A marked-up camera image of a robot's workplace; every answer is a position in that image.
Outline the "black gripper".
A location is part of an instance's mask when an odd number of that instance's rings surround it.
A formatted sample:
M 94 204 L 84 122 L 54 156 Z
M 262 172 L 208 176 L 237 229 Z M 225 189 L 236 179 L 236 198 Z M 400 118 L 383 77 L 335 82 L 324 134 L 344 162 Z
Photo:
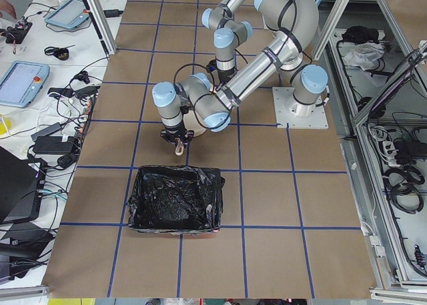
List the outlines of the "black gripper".
M 194 137 L 194 130 L 186 129 L 184 126 L 165 128 L 161 130 L 160 136 L 171 144 L 177 144 L 178 140 L 182 144 L 188 144 Z

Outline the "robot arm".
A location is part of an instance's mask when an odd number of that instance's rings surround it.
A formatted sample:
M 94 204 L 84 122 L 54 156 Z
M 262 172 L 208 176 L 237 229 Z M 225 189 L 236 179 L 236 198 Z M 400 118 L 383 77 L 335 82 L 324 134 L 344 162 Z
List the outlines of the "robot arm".
M 253 34 L 247 21 L 237 22 L 235 10 L 244 0 L 223 0 L 203 12 L 202 23 L 213 31 L 216 68 L 220 84 L 214 87 L 204 73 L 195 73 L 180 82 L 160 82 L 152 89 L 155 106 L 164 129 L 161 136 L 175 147 L 185 147 L 193 138 L 183 116 L 193 110 L 205 129 L 219 132 L 230 123 L 232 109 L 274 73 L 280 73 L 294 88 L 294 109 L 313 108 L 325 90 L 328 76 L 317 65 L 303 60 L 318 26 L 320 0 L 254 0 L 264 17 L 273 41 L 241 70 L 236 69 L 236 48 Z
M 237 22 L 234 12 L 245 0 L 222 0 L 216 8 L 206 9 L 201 17 L 203 26 L 213 31 L 216 68 L 221 83 L 227 83 L 236 74 L 236 49 L 252 35 L 252 25 Z

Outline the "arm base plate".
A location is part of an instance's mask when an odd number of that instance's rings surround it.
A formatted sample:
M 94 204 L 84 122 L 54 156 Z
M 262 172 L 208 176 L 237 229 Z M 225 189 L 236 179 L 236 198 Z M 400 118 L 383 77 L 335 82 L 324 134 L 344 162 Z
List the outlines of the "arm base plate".
M 293 87 L 272 88 L 276 126 L 282 129 L 328 129 L 323 101 L 319 96 L 315 104 L 303 105 L 294 99 Z

